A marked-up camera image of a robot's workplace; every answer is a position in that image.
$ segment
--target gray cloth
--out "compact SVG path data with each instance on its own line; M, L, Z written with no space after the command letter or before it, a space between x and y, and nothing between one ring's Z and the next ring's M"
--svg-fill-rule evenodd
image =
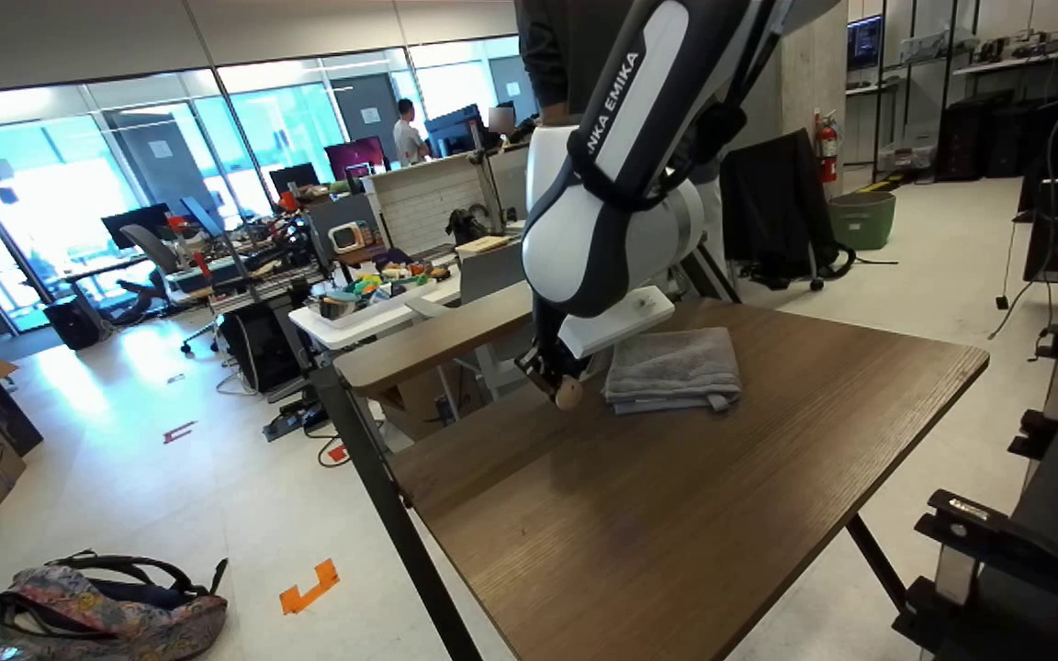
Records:
M601 398L616 416L727 412L743 398L735 343L723 326L627 337L614 349Z

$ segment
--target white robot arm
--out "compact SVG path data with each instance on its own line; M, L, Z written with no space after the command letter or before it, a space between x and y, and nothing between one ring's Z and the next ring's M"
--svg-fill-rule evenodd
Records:
M529 154L529 378L554 395L584 359L665 315L652 287L703 243L688 174L723 160L780 37L836 0L636 0L577 128Z

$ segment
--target white floor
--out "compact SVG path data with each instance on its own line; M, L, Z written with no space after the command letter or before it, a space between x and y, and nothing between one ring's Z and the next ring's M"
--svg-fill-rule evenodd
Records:
M1050 374L1030 359L1047 315L1045 287L988 343L1014 203L1009 180L909 187L893 248L878 253L900 266L865 266L822 296L800 282L790 296L754 289L758 304L785 313L991 349L991 373L865 511L909 581L936 562L936 546L912 529L933 490L1009 506L1026 471L1007 446ZM232 558L232 626L210 658L443 658L355 474L318 471L307 439L267 446L261 428L274 408L232 395L239 382L222 359L178 353L190 322L203 315L21 359L20 398L47 446L0 506L0 587L14 569L81 546L174 558L198 581ZM185 422L196 435L165 446L161 435ZM322 558L341 586L307 614L284 619L278 593L315 586ZM456 594L484 658L510 658L461 586ZM735 658L915 658L888 622L888 599L836 538Z

